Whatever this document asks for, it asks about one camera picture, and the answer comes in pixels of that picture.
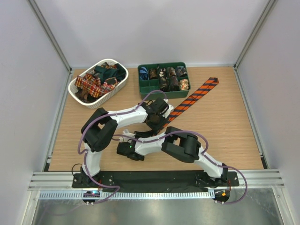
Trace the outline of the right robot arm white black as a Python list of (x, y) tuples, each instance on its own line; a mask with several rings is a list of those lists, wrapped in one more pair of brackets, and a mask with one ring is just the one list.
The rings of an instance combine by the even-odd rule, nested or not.
[(208, 141), (204, 148), (196, 132), (168, 127), (165, 132), (154, 135), (154, 131), (130, 133), (124, 130), (119, 137), (117, 154), (135, 161), (143, 161), (151, 153), (164, 152), (183, 163), (196, 164), (206, 173), (207, 186), (216, 187), (227, 183), (228, 169), (207, 153)]

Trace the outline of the orange navy striped tie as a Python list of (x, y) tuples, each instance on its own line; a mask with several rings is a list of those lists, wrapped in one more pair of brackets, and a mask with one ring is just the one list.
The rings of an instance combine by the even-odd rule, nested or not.
[(173, 120), (184, 113), (188, 108), (195, 104), (199, 99), (208, 94), (214, 87), (219, 84), (219, 79), (217, 77), (210, 77), (201, 87), (199, 87), (194, 93), (192, 93), (188, 98), (186, 98), (182, 103), (180, 103), (167, 117), (167, 121), (162, 126), (164, 129)]

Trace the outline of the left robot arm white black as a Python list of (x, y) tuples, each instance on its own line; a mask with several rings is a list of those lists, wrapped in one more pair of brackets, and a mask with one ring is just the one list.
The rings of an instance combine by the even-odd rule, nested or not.
[(168, 122), (174, 107), (166, 98), (139, 104), (120, 111), (106, 111), (98, 108), (81, 129), (78, 154), (87, 154), (86, 161), (80, 169), (78, 184), (83, 187), (95, 187), (100, 178), (100, 161), (103, 150), (110, 144), (115, 131), (137, 123), (145, 123), (150, 131), (129, 133), (124, 131), (120, 137), (119, 153), (133, 160), (143, 160), (144, 156), (130, 147), (139, 139), (157, 135)]

